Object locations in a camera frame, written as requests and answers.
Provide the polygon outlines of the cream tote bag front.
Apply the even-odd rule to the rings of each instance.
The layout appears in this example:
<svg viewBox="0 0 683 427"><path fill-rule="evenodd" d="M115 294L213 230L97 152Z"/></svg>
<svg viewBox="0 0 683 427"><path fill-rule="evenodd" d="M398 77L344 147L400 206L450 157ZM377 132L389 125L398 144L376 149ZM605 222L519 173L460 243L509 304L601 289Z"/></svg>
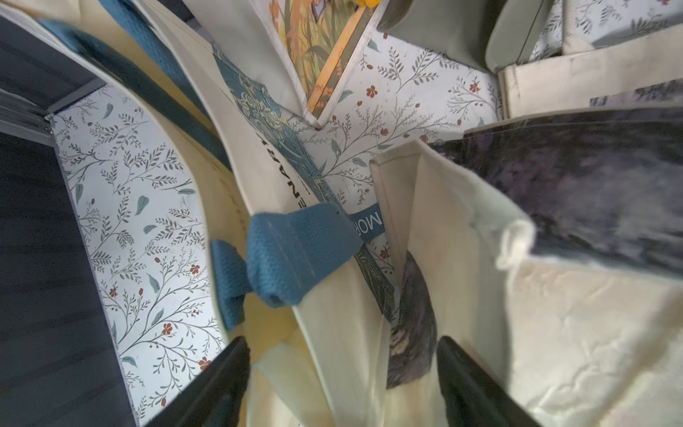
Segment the cream tote bag front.
<svg viewBox="0 0 683 427"><path fill-rule="evenodd" d="M578 110L400 151L411 310L385 421L437 426L453 338L551 426L682 423L682 110Z"/></svg>

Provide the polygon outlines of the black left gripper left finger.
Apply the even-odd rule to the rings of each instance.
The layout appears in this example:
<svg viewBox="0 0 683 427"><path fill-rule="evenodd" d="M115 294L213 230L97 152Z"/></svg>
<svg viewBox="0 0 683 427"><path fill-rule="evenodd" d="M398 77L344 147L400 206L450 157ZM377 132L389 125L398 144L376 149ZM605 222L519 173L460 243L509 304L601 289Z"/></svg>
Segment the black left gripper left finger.
<svg viewBox="0 0 683 427"><path fill-rule="evenodd" d="M249 376L250 349L240 336L148 425L237 426Z"/></svg>

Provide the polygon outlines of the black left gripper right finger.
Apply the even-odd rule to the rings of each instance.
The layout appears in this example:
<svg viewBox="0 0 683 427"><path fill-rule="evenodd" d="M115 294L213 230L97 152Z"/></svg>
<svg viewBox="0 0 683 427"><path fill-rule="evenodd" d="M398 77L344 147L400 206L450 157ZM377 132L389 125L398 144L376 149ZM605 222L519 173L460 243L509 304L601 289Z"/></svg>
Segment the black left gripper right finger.
<svg viewBox="0 0 683 427"><path fill-rule="evenodd" d="M452 338L437 347L439 387L450 426L537 426Z"/></svg>

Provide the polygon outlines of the cream tote with purple print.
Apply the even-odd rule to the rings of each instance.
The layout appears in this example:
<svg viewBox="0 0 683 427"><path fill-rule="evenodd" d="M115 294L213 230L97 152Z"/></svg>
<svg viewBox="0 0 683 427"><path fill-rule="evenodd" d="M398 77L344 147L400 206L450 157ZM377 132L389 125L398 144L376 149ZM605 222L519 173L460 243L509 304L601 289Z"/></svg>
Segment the cream tote with purple print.
<svg viewBox="0 0 683 427"><path fill-rule="evenodd" d="M682 26L499 72L506 119L586 108L590 100L682 78Z"/></svg>

